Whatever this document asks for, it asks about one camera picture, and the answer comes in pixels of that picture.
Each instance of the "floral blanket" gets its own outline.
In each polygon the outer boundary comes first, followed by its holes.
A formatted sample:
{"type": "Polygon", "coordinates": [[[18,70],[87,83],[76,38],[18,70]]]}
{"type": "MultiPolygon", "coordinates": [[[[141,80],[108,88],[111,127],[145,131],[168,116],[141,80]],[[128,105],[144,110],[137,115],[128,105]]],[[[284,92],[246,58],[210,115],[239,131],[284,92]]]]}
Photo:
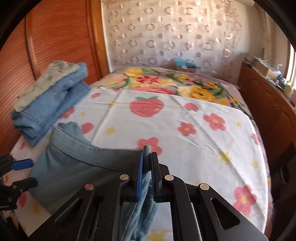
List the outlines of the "floral blanket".
{"type": "Polygon", "coordinates": [[[122,68],[92,87],[156,92],[214,102],[239,109],[252,120],[245,104],[232,96],[223,86],[224,83],[227,82],[202,74],[163,68],[122,68]]]}

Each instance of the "denim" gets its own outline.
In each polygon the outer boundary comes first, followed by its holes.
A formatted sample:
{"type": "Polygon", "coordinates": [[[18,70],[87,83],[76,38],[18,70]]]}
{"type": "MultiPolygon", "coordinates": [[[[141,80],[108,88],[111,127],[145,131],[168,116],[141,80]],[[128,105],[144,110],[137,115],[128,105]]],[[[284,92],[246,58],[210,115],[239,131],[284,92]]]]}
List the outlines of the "denim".
{"type": "MultiPolygon", "coordinates": [[[[49,145],[29,174],[38,181],[38,186],[29,191],[53,214],[85,184],[104,185],[121,174],[132,174],[141,152],[93,146],[76,122],[59,123],[53,127],[49,145]]],[[[142,240],[149,231],[156,213],[150,178],[150,172],[143,174],[139,202],[122,205],[122,241],[142,240]]]]}
{"type": "Polygon", "coordinates": [[[57,119],[90,91],[82,81],[88,76],[86,65],[78,65],[78,71],[60,79],[23,111],[12,112],[15,129],[21,131],[31,146],[35,146],[57,119]]]}

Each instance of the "wooden furniture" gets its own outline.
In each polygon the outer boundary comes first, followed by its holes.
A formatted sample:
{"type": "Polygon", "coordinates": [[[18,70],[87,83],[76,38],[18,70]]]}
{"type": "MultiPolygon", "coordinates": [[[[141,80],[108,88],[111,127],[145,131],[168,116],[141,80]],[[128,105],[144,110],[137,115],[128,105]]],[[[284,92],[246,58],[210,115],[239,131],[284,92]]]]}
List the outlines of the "wooden furniture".
{"type": "Polygon", "coordinates": [[[88,84],[109,73],[99,0],[43,0],[6,41],[0,51],[0,155],[20,136],[10,118],[18,93],[52,60],[86,63],[88,84]]]}
{"type": "Polygon", "coordinates": [[[284,94],[242,64],[239,87],[259,128],[271,172],[296,154],[296,112],[284,94]]]}

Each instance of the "rivet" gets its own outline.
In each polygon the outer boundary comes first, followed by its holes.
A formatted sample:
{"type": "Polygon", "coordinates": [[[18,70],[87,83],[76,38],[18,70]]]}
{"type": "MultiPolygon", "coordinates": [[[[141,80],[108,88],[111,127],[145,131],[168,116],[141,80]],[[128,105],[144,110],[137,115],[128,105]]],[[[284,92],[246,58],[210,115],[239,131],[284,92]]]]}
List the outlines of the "rivet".
{"type": "Polygon", "coordinates": [[[86,184],[86,185],[84,186],[84,189],[87,190],[87,191],[92,190],[93,188],[94,188],[94,185],[91,184],[91,183],[86,184]]]}
{"type": "Polygon", "coordinates": [[[172,180],[174,180],[174,176],[172,176],[172,175],[166,175],[166,176],[165,176],[165,179],[166,179],[167,181],[172,181],[172,180]]]}
{"type": "Polygon", "coordinates": [[[209,185],[208,184],[206,184],[206,183],[202,183],[202,184],[200,184],[200,189],[202,189],[202,190],[209,190],[209,185]]]}
{"type": "Polygon", "coordinates": [[[129,176],[127,174],[122,174],[122,175],[120,175],[119,178],[124,181],[124,180],[127,180],[129,178],[129,176]]]}

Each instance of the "blue clamp handle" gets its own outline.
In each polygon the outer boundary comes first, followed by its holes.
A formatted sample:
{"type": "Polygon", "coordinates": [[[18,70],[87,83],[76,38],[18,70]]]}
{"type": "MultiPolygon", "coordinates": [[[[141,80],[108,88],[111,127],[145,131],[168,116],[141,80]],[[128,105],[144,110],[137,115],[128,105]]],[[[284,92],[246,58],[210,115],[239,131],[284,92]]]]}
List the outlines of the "blue clamp handle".
{"type": "Polygon", "coordinates": [[[19,171],[22,169],[30,168],[34,165],[33,161],[31,159],[24,159],[20,161],[14,161],[10,168],[15,171],[19,171]]]}

